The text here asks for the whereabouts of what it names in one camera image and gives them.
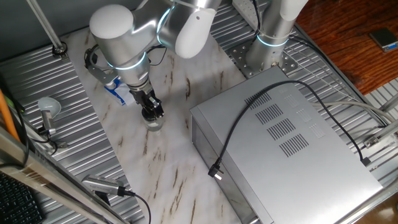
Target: robotic arm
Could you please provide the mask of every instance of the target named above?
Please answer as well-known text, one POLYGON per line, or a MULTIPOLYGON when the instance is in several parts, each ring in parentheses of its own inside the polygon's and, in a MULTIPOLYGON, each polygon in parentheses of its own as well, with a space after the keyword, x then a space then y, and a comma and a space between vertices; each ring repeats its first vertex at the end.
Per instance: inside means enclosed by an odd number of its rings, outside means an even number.
MULTIPOLYGON (((161 128, 160 118, 164 112, 150 84, 146 51, 162 44, 180 57, 192 58, 205 45, 220 2, 148 0, 133 12, 112 4, 92 15, 90 30, 95 41, 109 66, 128 85, 135 101, 142 106, 143 118, 151 131, 161 128)), ((86 57, 86 68, 95 77, 98 73, 109 77, 92 61, 93 56, 86 57)))
MULTIPOLYGON (((283 60, 284 45, 307 1, 272 1, 262 14, 260 34, 247 54, 250 67, 261 72, 283 60)), ((90 30, 116 74, 107 75, 95 65, 97 47, 86 51, 86 68, 106 86, 119 76, 142 106, 147 128, 157 131, 162 127, 164 111, 150 84, 146 51, 161 44, 182 58, 192 58, 205 45, 220 3, 221 0, 144 0, 133 12, 116 4, 102 7, 92 15, 90 30)))

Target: black keyboard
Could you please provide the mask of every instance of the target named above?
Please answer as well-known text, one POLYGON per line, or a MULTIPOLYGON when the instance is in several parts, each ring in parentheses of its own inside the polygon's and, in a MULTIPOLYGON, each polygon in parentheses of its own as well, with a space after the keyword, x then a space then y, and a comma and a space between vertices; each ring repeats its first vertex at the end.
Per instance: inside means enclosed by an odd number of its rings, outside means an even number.
POLYGON ((0 223, 38 224, 44 219, 30 188, 0 172, 0 223))

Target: marble surface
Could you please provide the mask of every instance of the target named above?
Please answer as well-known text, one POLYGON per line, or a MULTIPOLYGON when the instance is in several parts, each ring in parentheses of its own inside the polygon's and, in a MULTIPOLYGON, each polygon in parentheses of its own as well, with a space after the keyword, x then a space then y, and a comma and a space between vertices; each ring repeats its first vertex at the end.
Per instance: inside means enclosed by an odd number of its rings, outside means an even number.
MULTIPOLYGON (((245 80, 215 39, 209 36, 191 59, 168 50, 163 62, 150 68, 165 111, 163 128, 156 133, 146 130, 141 106, 119 105, 84 67, 84 52, 95 45, 88 29, 62 40, 132 190, 149 203, 152 223, 240 223, 190 141, 189 109, 245 80)), ((153 50, 149 58, 158 63, 163 53, 153 50)))

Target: wooden floor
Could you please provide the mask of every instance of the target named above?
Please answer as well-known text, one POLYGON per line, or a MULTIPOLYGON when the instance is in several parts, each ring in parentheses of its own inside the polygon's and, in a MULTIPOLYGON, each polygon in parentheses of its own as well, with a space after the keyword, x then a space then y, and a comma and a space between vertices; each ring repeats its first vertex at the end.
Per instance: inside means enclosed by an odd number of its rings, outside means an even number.
POLYGON ((355 224, 396 224, 398 223, 397 211, 398 194, 391 196, 385 202, 366 214, 355 224))
POLYGON ((297 23, 362 94, 398 77, 398 49, 369 37, 383 27, 398 36, 398 0, 309 0, 297 23))

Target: orange pole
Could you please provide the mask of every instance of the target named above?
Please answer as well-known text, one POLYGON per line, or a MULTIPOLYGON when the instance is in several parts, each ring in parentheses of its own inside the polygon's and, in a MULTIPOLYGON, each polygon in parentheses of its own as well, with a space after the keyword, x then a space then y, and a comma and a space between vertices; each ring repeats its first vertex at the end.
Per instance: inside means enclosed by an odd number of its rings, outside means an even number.
POLYGON ((2 116, 4 118, 4 122, 6 123, 7 130, 8 132, 19 142, 21 141, 18 137, 17 130, 15 129, 14 122, 12 121, 12 116, 10 113, 10 109, 8 108, 6 99, 4 98, 4 95, 2 91, 0 90, 0 110, 2 113, 2 116))

